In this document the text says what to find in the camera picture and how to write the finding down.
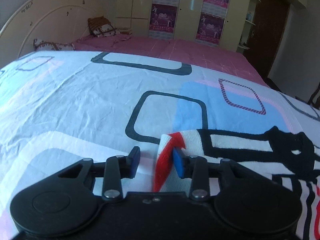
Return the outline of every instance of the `cream headboard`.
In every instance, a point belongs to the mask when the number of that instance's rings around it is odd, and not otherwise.
[[[104,14],[96,0],[29,0],[0,31],[0,68],[33,51],[33,39],[68,43],[89,34],[88,18]]]

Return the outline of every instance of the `brown wooden door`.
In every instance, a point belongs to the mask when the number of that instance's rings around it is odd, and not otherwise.
[[[243,55],[266,78],[276,57],[284,32],[289,3],[285,0],[261,0],[257,3],[246,50]]]

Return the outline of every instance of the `pillow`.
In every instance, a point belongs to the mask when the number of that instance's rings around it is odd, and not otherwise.
[[[75,47],[72,43],[55,43],[51,41],[43,41],[41,39],[34,39],[33,40],[33,48],[35,51],[40,50],[75,50]]]
[[[91,34],[96,37],[107,37],[116,34],[116,28],[105,17],[89,18],[88,27]]]

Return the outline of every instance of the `mattress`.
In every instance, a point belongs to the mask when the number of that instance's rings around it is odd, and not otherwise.
[[[267,86],[242,54],[192,41],[166,41],[118,34],[100,38],[90,35],[73,42],[73,45],[76,50],[118,52],[185,62]]]
[[[181,61],[101,51],[41,51],[0,70],[0,239],[16,233],[15,194],[89,157],[104,162],[141,149],[128,191],[151,191],[163,134],[218,129],[261,134],[305,132],[320,155],[320,111],[266,86]],[[320,169],[313,163],[310,172]],[[272,174],[282,163],[259,163]],[[279,182],[292,189],[293,181]],[[318,239],[319,179],[297,180],[301,239]],[[94,193],[101,195],[101,180]]]

